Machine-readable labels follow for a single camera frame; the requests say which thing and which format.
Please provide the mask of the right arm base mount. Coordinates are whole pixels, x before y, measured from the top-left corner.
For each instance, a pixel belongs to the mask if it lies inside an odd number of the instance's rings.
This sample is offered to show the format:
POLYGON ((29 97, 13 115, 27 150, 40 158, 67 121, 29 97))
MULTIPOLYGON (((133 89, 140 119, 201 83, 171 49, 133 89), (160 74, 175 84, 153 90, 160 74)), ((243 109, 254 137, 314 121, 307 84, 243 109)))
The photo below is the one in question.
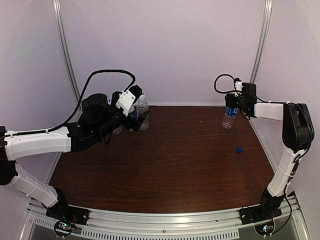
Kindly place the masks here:
POLYGON ((279 208, 262 213, 258 205, 251 207, 245 205, 238 213, 242 225, 253 224, 255 232, 265 238, 274 234, 276 230, 275 217, 282 215, 279 208))

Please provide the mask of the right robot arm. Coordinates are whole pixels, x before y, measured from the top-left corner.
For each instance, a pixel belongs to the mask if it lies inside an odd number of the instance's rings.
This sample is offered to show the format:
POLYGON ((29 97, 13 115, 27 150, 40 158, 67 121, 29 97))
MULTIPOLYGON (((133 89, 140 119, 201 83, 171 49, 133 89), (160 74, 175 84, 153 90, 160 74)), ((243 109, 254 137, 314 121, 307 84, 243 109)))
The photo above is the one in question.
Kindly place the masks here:
POLYGON ((249 207, 245 221, 262 221, 280 215, 280 205, 295 177, 300 160, 315 137, 308 106, 304 103, 262 101, 256 96, 227 93, 226 106, 237 108, 247 119, 259 118, 282 122, 283 152, 276 172, 263 190, 258 206, 249 207))

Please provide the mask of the blue label plastic bottle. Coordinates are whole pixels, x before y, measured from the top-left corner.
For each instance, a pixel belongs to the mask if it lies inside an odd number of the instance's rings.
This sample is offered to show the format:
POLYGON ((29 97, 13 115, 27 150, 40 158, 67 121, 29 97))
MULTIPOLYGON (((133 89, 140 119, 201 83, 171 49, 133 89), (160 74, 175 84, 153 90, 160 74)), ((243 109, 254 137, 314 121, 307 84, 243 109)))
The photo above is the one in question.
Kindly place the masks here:
POLYGON ((233 126, 234 120, 238 113, 238 108, 227 106, 225 109, 225 114, 222 120, 222 126, 225 129, 230 129, 233 126))

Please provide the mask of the blue bottle cap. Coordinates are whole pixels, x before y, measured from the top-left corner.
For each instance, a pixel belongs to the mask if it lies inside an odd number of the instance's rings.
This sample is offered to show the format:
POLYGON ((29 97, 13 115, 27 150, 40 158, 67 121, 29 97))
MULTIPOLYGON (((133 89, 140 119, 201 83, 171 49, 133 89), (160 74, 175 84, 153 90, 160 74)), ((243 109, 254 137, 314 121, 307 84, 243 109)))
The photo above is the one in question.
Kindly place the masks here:
POLYGON ((236 152, 237 152, 238 154, 242 153, 242 152, 243 152, 243 148, 242 148, 242 147, 237 147, 237 148, 236 148, 236 152))

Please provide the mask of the clear bottle white cap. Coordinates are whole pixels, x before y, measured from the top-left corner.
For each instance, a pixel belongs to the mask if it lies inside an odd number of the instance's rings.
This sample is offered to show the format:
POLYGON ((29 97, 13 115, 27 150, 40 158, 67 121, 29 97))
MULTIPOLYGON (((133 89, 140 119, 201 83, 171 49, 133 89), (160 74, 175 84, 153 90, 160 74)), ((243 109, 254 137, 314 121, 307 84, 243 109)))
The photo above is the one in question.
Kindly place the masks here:
MULTIPOLYGON (((111 99, 108 99, 107 100, 107 103, 108 105, 112 106, 112 100, 111 99)), ((112 134, 113 135, 118 135, 122 132, 122 126, 120 125, 119 127, 115 128, 113 131, 112 131, 112 134)))

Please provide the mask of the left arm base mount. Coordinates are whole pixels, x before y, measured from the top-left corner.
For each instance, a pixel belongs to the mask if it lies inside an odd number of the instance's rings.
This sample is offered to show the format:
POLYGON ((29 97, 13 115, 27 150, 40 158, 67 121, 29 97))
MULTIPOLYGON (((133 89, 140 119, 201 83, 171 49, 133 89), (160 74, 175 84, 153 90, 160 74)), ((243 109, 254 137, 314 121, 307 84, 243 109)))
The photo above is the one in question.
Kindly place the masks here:
POLYGON ((48 207, 42 203, 46 209, 46 216, 57 220, 53 226, 53 231, 57 237, 65 239, 70 236, 75 229, 79 229, 77 225, 85 226, 89 217, 89 210, 81 207, 70 206, 68 201, 58 200, 52 207, 48 207))

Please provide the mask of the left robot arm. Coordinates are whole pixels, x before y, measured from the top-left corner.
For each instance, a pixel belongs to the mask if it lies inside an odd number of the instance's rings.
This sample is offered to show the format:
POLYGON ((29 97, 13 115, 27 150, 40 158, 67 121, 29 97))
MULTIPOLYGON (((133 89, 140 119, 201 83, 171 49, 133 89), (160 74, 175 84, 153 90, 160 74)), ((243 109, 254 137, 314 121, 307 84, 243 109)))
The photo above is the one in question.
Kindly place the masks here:
POLYGON ((114 92, 111 102, 105 94, 96 93, 81 103, 82 114, 77 122, 63 124, 57 130, 31 132, 6 131, 0 128, 0 184, 14 186, 26 196, 41 202, 55 218, 67 220, 72 215, 67 199, 57 187, 39 181, 25 171, 16 160, 22 157, 46 153, 73 153, 85 151, 96 143, 109 144, 119 126, 138 131, 149 115, 145 110, 139 117, 131 114, 131 108, 143 93, 133 90, 114 92))

